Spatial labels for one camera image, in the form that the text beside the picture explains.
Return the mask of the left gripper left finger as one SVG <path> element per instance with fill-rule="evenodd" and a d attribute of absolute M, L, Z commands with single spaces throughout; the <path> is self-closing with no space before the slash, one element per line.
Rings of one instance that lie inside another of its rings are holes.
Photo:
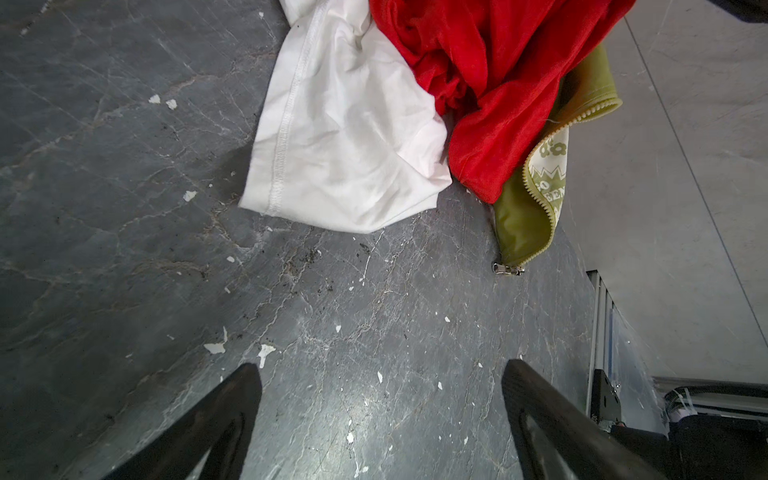
<path fill-rule="evenodd" d="M 259 368 L 239 366 L 215 389 L 108 479 L 238 479 L 262 396 Z"/>

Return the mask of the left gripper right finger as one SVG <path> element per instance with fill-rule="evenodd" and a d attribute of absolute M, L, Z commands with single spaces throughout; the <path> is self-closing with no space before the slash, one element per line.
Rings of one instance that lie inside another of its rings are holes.
<path fill-rule="evenodd" d="M 549 479 L 536 451 L 529 423 L 539 427 L 554 451 L 579 479 L 662 479 L 641 457 L 601 431 L 525 361 L 511 359 L 502 394 L 525 479 Z"/>

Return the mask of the red cloth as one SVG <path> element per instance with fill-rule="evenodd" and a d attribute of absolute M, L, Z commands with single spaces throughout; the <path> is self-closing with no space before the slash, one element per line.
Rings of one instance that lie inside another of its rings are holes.
<path fill-rule="evenodd" d="M 544 127 L 561 79 L 633 7 L 621 0 L 373 1 L 379 30 L 452 115 L 452 175 L 493 204 Z"/>

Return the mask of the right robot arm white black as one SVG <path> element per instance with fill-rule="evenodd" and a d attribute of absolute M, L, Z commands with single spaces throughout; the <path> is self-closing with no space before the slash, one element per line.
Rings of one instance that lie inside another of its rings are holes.
<path fill-rule="evenodd" d="M 765 479 L 767 387 L 685 386 L 664 396 L 666 434 L 613 426 L 611 437 L 668 479 Z"/>

